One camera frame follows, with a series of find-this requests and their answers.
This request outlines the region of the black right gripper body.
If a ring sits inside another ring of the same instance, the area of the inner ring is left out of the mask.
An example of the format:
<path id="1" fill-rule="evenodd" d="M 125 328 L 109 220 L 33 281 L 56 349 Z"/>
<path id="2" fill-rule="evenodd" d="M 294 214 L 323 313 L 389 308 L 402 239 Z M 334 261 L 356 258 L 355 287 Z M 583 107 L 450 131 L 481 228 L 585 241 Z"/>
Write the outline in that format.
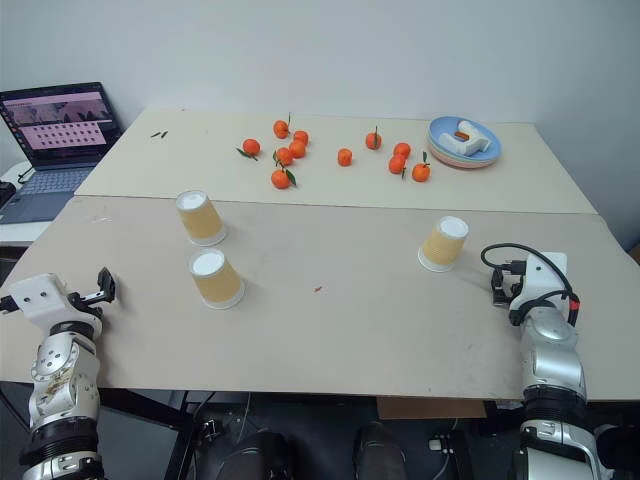
<path id="1" fill-rule="evenodd" d="M 501 266 L 501 270 L 504 275 L 507 275 L 509 277 L 510 284 L 508 299 L 513 300 L 520 295 L 523 288 L 525 261 L 512 260 L 505 262 Z"/>

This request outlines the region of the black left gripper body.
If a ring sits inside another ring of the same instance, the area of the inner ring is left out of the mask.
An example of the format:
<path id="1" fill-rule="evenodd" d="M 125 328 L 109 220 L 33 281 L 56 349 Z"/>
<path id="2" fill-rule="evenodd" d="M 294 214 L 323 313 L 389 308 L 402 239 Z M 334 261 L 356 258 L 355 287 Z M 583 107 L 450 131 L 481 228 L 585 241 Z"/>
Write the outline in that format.
<path id="1" fill-rule="evenodd" d="M 81 296 L 78 292 L 72 292 L 67 295 L 67 300 L 78 311 L 88 313 L 90 315 L 103 314 L 101 307 L 95 307 L 95 304 L 104 300 L 103 291 L 98 291 L 85 296 Z"/>

